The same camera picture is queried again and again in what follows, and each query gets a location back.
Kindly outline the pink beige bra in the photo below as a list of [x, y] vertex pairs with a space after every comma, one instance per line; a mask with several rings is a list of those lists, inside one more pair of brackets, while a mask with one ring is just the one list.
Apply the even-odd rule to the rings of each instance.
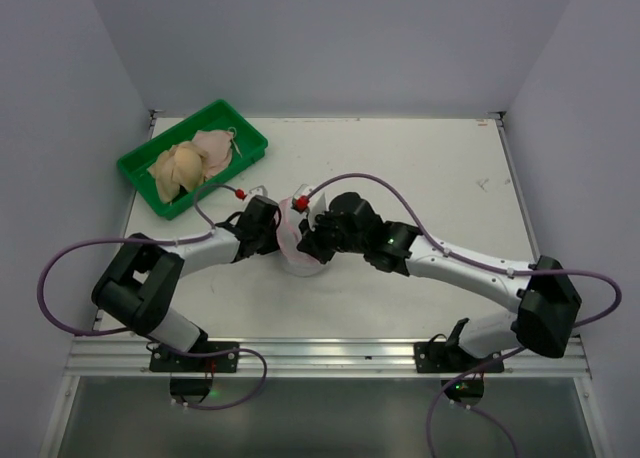
[[194, 135], [193, 144], [206, 153], [203, 164], [205, 181], [228, 168], [233, 159], [233, 152], [242, 157], [239, 145], [235, 141], [236, 135], [237, 130], [234, 127], [227, 130], [201, 130]]

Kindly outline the yellow beige bra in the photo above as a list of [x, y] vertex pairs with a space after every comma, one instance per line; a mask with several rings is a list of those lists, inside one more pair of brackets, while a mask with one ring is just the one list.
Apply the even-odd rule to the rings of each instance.
[[190, 141], [163, 151], [147, 169], [155, 181], [160, 201], [171, 203], [181, 192], [193, 192], [204, 182], [206, 153]]

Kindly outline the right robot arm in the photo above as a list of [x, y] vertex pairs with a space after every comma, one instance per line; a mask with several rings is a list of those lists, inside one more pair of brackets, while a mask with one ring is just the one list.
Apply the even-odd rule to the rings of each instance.
[[301, 195], [291, 208], [303, 217], [297, 250], [322, 264], [337, 253], [359, 254], [381, 272], [444, 282], [501, 306], [456, 323], [446, 342], [454, 359], [481, 360], [518, 347], [563, 357], [582, 300], [557, 260], [504, 261], [428, 239], [416, 226], [383, 220], [355, 192], [330, 203]]

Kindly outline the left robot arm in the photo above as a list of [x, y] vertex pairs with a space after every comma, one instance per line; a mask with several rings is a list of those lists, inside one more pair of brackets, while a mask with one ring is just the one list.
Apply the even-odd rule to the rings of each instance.
[[213, 266], [276, 251], [280, 218], [275, 201], [254, 196], [237, 218], [214, 225], [202, 237], [162, 244], [134, 234], [98, 280], [92, 302], [128, 330], [158, 342], [170, 353], [201, 358], [208, 341], [206, 332], [171, 307], [179, 280]]

